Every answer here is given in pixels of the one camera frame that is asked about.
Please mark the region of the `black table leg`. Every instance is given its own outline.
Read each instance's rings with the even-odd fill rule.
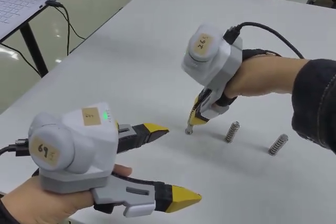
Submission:
[[[23,27],[21,27],[20,31],[28,47],[30,55],[33,58],[37,71],[40,73],[41,77],[45,76],[48,73],[48,69],[29,23],[27,22]]]

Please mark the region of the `human hand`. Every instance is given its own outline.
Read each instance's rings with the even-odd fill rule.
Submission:
[[[132,169],[115,165],[114,172],[129,176]],[[89,191],[55,194],[41,188],[38,176],[32,177],[2,198],[9,213],[20,224],[58,224],[80,209],[93,205]]]
[[[228,98],[239,95],[252,97],[269,93],[292,93],[296,75],[308,62],[272,55],[254,56],[241,64],[227,84],[224,94]]]

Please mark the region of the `dark jacket sleeve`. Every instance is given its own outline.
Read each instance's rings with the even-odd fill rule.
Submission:
[[[4,204],[0,200],[0,223],[1,224],[19,224],[13,216],[7,211]]]
[[[292,105],[293,129],[336,153],[336,61],[309,61],[295,79]]]

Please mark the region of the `black cable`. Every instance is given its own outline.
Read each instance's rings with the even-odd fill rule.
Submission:
[[[3,44],[3,43],[0,43],[0,45],[2,45],[2,46],[4,46],[4,47],[7,47],[8,49],[10,49],[10,50],[12,50],[12,51],[15,51],[15,52],[17,52],[22,58],[23,58],[23,60],[35,71],[35,72],[37,72],[37,74],[40,76],[40,77],[42,77],[41,75],[40,75],[40,73],[37,71],[37,69],[23,56],[23,54],[19,51],[19,50],[17,50],[17,49],[15,49],[15,48],[13,48],[13,47],[10,47],[10,46],[8,46],[8,45],[5,45],[5,44]]]
[[[9,145],[9,146],[7,146],[7,147],[5,147],[5,148],[2,148],[2,149],[0,150],[0,156],[1,156],[2,154],[6,153],[6,152],[14,152],[14,151],[15,151],[15,147],[12,146],[12,145]]]
[[[238,38],[238,36],[240,35],[240,30],[244,27],[244,26],[254,26],[254,27],[259,27],[261,29],[264,29],[266,31],[269,31],[270,33],[274,34],[275,36],[277,36],[282,42],[284,42],[291,50],[293,50],[293,52],[296,53],[296,55],[300,58],[300,59],[304,59],[303,55],[299,52],[298,49],[296,49],[295,46],[293,46],[284,36],[282,36],[280,33],[278,33],[277,31],[275,31],[274,29],[265,26],[263,24],[260,23],[255,23],[255,22],[244,22],[241,23],[238,26],[232,27],[230,28],[225,35],[223,36],[223,38],[229,43],[229,44],[233,44],[234,41]]]
[[[65,11],[65,14],[67,15],[68,20],[68,41],[67,41],[67,56],[70,54],[70,16],[68,13],[68,10],[62,5],[60,8],[63,8]]]
[[[0,150],[0,156],[6,152],[15,152],[15,156],[17,157],[30,156],[28,139],[18,139],[15,141],[15,144],[10,144],[2,148]]]
[[[70,53],[70,17],[69,17],[68,10],[65,8],[65,6],[63,4],[61,4],[60,2],[57,2],[57,1],[47,0],[46,4],[48,6],[62,8],[65,11],[65,14],[67,16],[66,20],[68,21],[68,41],[67,41],[67,56],[68,56],[69,53]]]
[[[59,12],[63,15],[64,19],[68,22],[68,19],[67,19],[67,17],[64,15],[64,13],[63,13],[60,9],[58,9],[57,7],[54,7],[54,8],[55,8],[57,11],[59,11]],[[76,34],[76,36],[77,36],[78,38],[83,39],[83,40],[86,40],[86,38],[84,38],[84,37],[78,35],[78,33],[76,32],[76,30],[74,29],[74,27],[72,26],[71,23],[70,23],[70,27],[71,27],[72,31]]]

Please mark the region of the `white table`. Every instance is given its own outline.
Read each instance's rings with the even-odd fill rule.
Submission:
[[[133,0],[70,57],[0,116],[2,145],[27,135],[40,111],[68,112],[107,101],[120,123],[153,122],[171,132],[155,143],[119,155],[133,177],[181,185],[203,200],[174,214],[138,219],[93,209],[72,217],[81,223],[334,224],[336,156],[302,140],[291,129],[289,95],[239,98],[206,126],[184,133],[201,88],[180,67],[187,42],[198,26],[223,29],[244,21],[273,27],[307,58],[334,58],[335,10],[282,0]],[[271,34],[244,28],[245,48],[293,53]],[[241,129],[234,142],[222,141],[232,121]],[[290,141],[276,157],[267,148],[281,134]],[[0,191],[8,193],[35,170],[27,158],[0,157]]]

